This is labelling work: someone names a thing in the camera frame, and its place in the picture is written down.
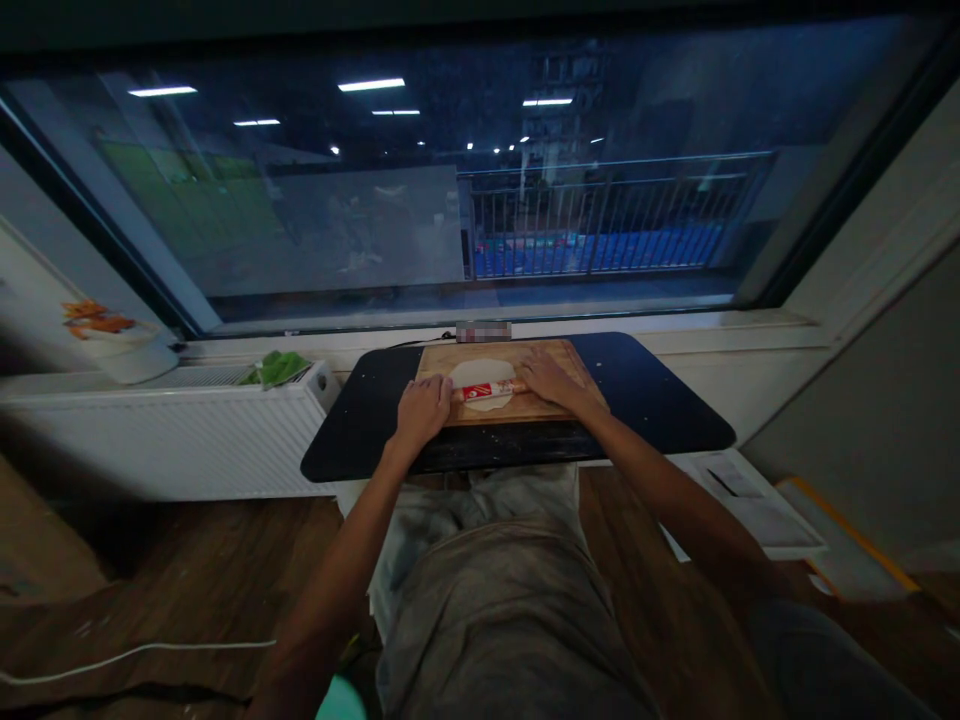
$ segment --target hand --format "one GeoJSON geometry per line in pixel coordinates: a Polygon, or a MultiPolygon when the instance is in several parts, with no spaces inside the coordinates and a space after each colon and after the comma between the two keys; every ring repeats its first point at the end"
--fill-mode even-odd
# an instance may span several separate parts
{"type": "Polygon", "coordinates": [[[397,407],[397,443],[418,454],[430,442],[450,416],[450,393],[453,380],[434,375],[411,380],[397,407]]]}
{"type": "Polygon", "coordinates": [[[573,406],[592,399],[586,390],[564,372],[550,353],[541,348],[533,348],[520,360],[520,365],[520,379],[544,400],[573,410],[573,406]]]}

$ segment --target metal railing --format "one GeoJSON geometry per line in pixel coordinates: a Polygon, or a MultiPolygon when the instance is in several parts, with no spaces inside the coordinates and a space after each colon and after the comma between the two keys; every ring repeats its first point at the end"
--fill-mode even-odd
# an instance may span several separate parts
{"type": "Polygon", "coordinates": [[[465,173],[470,279],[704,268],[774,152],[465,173]]]}

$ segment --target table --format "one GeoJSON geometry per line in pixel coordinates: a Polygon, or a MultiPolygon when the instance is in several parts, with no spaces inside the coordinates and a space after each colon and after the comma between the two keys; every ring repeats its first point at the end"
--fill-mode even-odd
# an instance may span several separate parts
{"type": "MultiPolygon", "coordinates": [[[[610,411],[665,455],[723,450],[733,428],[635,338],[625,333],[560,335],[573,343],[610,411]]],[[[307,449],[300,471],[311,482],[373,474],[397,426],[397,403],[417,374],[423,346],[371,350],[307,449]]],[[[447,427],[420,453],[411,474],[605,458],[572,420],[447,427]]]]}

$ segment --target white radiator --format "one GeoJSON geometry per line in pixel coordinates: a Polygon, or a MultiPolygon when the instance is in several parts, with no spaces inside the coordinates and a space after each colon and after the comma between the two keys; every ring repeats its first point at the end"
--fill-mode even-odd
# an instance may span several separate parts
{"type": "Polygon", "coordinates": [[[4,444],[29,443],[76,472],[82,495],[227,500],[332,495],[300,460],[340,386],[325,362],[263,391],[249,366],[181,367],[140,385],[103,373],[0,379],[4,444]]]}

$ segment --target leg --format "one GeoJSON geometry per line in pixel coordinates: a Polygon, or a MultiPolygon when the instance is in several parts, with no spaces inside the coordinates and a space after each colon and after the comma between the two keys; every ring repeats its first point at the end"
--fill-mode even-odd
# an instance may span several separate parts
{"type": "Polygon", "coordinates": [[[563,522],[587,549],[580,527],[580,479],[576,463],[497,470],[471,478],[473,495],[486,522],[545,514],[563,522]]]}
{"type": "MultiPolygon", "coordinates": [[[[344,517],[365,486],[361,481],[337,488],[344,517]]],[[[370,581],[370,612],[384,642],[393,626],[400,588],[417,560],[435,543],[478,524],[482,519],[469,493],[404,485],[370,581]]]]}

